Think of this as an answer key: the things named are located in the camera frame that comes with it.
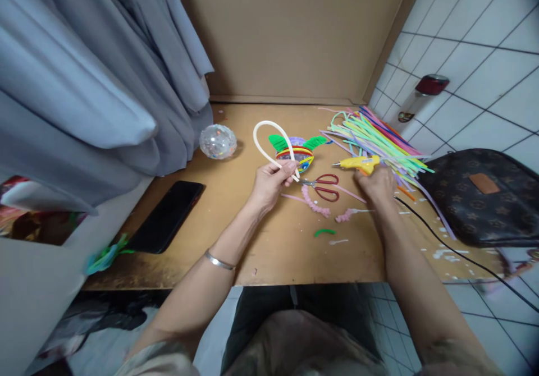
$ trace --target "floor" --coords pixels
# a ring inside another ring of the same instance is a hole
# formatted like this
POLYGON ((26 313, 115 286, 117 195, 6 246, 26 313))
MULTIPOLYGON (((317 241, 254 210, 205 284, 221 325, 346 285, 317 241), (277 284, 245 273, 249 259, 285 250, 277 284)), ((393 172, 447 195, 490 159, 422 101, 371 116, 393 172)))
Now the floor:
MULTIPOLYGON (((513 286, 539 305, 539 267, 513 286)), ((469 282, 446 285, 472 331, 490 358, 507 375, 533 375, 539 359, 539 315, 515 299, 508 290, 485 296, 469 282)), ((409 376, 421 366, 408 327, 387 283, 369 285, 369 307, 378 346, 390 376, 409 376)), ((241 287, 234 287, 200 342, 194 364, 201 376, 218 376, 226 340, 232 327, 241 287)), ((130 346, 157 309, 145 309, 148 320, 129 332, 106 329, 92 334, 84 347, 69 359, 75 376, 113 376, 130 346)))

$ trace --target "gray curtain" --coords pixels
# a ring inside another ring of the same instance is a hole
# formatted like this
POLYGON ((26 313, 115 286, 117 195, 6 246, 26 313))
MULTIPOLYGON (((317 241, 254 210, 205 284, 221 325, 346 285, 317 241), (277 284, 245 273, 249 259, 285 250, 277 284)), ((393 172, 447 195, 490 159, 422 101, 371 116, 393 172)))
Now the gray curtain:
POLYGON ((0 0, 0 168, 92 212, 185 167, 212 71, 180 0, 0 0))

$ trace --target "black cable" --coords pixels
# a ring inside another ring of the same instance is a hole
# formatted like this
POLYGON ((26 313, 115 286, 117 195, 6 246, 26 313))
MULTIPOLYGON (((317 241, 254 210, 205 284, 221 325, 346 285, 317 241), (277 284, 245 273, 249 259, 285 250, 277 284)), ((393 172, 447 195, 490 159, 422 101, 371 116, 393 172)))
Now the black cable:
POLYGON ((507 282, 505 282, 502 278, 500 278, 498 275, 496 275, 493 271, 491 271, 490 269, 488 269, 487 267, 484 267, 482 266, 480 263, 477 263, 475 262, 473 259, 470 259, 468 258, 467 256, 464 256, 462 255, 461 253, 459 253, 458 251, 454 250, 453 248, 451 248, 450 246, 448 246, 447 244, 445 244, 443 242, 443 240, 434 232, 434 230, 432 229, 431 226, 429 226, 429 224, 425 221, 425 219, 423 219, 421 217, 421 215, 419 213, 417 213, 415 210, 412 209, 412 207, 410 205, 408 205, 405 201, 403 201, 402 199, 400 198, 397 198, 395 196, 395 199, 398 200, 399 202, 401 202, 404 206, 406 206, 408 209, 410 209, 410 211, 416 215, 424 224, 425 226, 427 226, 427 228, 431 231, 432 234, 434 234, 434 237, 436 237, 439 242, 441 242, 443 245, 445 245, 448 249, 450 249, 452 252, 454 252, 456 255, 458 256, 461 256, 462 258, 464 258, 466 261, 469 261, 471 262, 472 264, 475 264, 477 265, 478 267, 480 267, 481 269, 484 269, 486 272, 488 272, 490 275, 494 276, 498 281, 500 281, 501 283, 503 283, 505 286, 507 286, 515 295, 517 295, 518 297, 520 297, 520 299, 522 299, 522 301, 524 303, 526 303, 528 306, 530 306, 533 310, 535 310, 536 312, 539 313, 539 309, 537 307, 535 307, 533 304, 530 303, 530 301, 528 299, 526 299, 524 296, 522 296, 517 290, 515 290, 514 287, 512 287, 510 284, 508 284, 507 282))

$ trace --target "silver bangle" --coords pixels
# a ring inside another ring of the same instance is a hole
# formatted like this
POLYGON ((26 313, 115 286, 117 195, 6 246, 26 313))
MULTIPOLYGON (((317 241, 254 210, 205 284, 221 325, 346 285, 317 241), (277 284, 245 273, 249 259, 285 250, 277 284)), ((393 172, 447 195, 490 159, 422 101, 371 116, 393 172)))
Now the silver bangle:
POLYGON ((225 268, 228 270, 234 270, 236 267, 233 267, 231 265, 225 264, 223 261, 219 261, 217 258, 215 258, 213 255, 209 253, 209 249, 206 250, 204 253, 204 256, 213 264, 221 268, 225 268))

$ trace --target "black phone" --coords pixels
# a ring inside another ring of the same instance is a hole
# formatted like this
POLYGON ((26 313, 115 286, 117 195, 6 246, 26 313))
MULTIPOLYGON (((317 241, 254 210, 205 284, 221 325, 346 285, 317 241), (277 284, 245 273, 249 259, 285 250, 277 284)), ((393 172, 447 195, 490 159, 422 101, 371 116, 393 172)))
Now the black phone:
POLYGON ((133 235, 127 248, 151 254, 164 252, 197 203, 203 190, 204 185, 198 182, 174 183, 133 235))

